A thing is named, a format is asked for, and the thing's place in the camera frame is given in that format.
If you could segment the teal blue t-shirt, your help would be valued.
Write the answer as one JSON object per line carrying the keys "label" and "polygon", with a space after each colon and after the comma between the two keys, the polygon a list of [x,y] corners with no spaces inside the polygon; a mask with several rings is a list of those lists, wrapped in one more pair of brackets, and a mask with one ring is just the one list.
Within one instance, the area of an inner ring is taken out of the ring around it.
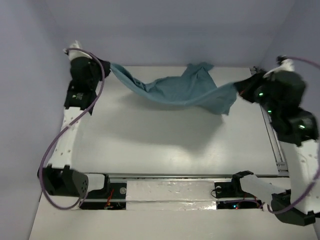
{"label": "teal blue t-shirt", "polygon": [[167,76],[144,83],[122,65],[110,65],[121,83],[150,101],[181,107],[197,106],[216,115],[228,115],[238,92],[232,82],[218,87],[209,74],[213,68],[214,65],[207,62],[190,63],[180,76]]}

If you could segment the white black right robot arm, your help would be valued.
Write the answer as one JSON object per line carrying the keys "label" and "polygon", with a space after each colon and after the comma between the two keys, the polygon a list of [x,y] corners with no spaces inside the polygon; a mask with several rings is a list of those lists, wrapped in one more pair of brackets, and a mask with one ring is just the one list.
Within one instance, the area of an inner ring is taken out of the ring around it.
{"label": "white black right robot arm", "polygon": [[[234,86],[244,100],[259,104],[268,113],[279,142],[300,148],[319,141],[316,117],[300,107],[307,85],[298,73],[260,72]],[[272,186],[250,171],[241,171],[232,176],[230,190],[235,196],[248,193],[257,197],[282,223],[314,224],[320,216],[320,163],[292,156],[286,164],[290,189]]]}

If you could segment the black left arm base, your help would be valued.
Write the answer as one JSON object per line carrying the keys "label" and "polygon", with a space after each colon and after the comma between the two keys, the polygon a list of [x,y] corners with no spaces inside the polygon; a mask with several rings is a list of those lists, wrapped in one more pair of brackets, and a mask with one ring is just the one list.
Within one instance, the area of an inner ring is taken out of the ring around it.
{"label": "black left arm base", "polygon": [[125,210],[127,184],[112,182],[110,186],[91,190],[79,206],[82,210]]}

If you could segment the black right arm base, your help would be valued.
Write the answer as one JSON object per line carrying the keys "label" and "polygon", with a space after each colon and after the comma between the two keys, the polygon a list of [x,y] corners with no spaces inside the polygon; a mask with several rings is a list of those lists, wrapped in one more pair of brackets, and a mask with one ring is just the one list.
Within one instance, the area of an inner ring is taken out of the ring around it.
{"label": "black right arm base", "polygon": [[238,198],[238,200],[219,200],[218,207],[226,207],[226,209],[241,209],[248,208],[248,203],[251,203],[254,208],[262,209],[264,202],[258,200],[256,196],[243,191],[240,179],[246,176],[254,175],[251,171],[240,171],[232,175],[231,180],[227,182],[215,182],[214,188],[210,195],[216,199]]}

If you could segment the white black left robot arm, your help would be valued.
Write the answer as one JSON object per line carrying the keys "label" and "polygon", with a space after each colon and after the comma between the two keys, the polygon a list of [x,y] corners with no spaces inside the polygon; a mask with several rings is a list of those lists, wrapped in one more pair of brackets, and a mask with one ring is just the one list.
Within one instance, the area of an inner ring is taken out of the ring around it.
{"label": "white black left robot arm", "polygon": [[40,183],[49,196],[83,198],[87,192],[88,176],[72,165],[97,101],[96,89],[110,74],[110,66],[108,61],[85,56],[70,62],[72,79],[63,105],[62,134],[53,143],[50,159],[38,170]]}

